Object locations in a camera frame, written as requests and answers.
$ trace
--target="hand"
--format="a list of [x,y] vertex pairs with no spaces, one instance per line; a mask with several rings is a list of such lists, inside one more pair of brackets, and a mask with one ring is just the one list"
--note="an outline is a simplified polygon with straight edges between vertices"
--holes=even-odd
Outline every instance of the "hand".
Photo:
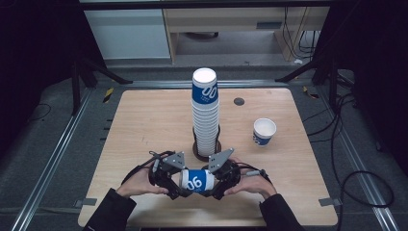
[[131,195],[141,195],[145,193],[167,194],[168,189],[156,187],[150,184],[149,169],[153,163],[154,162],[151,162],[131,176],[116,190],[116,192],[126,198],[129,198]]
[[[230,158],[235,163],[241,163],[242,161],[236,157]],[[241,169],[241,180],[238,185],[226,190],[225,195],[235,194],[241,191],[249,193],[259,193],[264,199],[277,194],[276,189],[261,175],[245,176],[250,169]]]

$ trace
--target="stack of paper cups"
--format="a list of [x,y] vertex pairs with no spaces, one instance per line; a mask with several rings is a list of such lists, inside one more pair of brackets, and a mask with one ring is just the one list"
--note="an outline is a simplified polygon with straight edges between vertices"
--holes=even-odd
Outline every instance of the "stack of paper cups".
[[192,75],[192,118],[198,155],[208,157],[216,151],[218,133],[217,75],[210,68],[199,68]]

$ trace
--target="wooden tabletop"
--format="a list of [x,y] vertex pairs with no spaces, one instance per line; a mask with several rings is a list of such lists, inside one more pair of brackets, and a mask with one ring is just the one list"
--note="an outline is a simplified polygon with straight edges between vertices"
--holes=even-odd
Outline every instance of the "wooden tabletop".
[[[244,99],[242,106],[234,104],[237,97]],[[234,147],[232,156],[265,169],[300,224],[336,224],[333,206],[319,204],[329,194],[291,92],[220,89],[219,100],[222,150]],[[268,117],[277,126],[265,147],[252,140],[253,122],[259,117]],[[191,90],[125,91],[89,186],[87,198],[97,198],[97,203],[83,207],[79,224],[87,223],[109,188],[117,189],[132,168],[151,157],[149,151],[184,151],[189,169],[205,166],[193,156],[193,142]],[[177,176],[173,179],[178,184]],[[259,194],[239,192],[221,200],[199,194],[175,200],[156,194],[132,198],[138,203],[128,220],[132,226],[265,226],[259,209],[264,199]]]

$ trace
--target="sleeve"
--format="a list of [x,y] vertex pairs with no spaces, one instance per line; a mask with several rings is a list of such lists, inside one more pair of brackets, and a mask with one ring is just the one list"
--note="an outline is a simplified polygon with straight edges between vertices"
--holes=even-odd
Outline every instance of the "sleeve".
[[124,198],[110,189],[83,231],[124,231],[135,206],[134,200]]
[[305,230],[294,216],[291,208],[281,194],[275,194],[259,205],[267,223],[267,231]]

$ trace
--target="blue and white cup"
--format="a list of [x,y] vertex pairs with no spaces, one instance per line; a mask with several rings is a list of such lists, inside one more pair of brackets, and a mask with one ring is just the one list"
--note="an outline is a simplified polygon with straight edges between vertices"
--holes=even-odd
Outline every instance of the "blue and white cup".
[[210,68],[197,69],[192,75],[193,106],[200,110],[211,110],[218,105],[216,72]]
[[215,176],[209,170],[189,170],[183,169],[180,174],[180,188],[201,193],[212,190],[214,187]]
[[260,146],[265,146],[276,133],[276,124],[268,118],[258,118],[254,122],[253,140]]

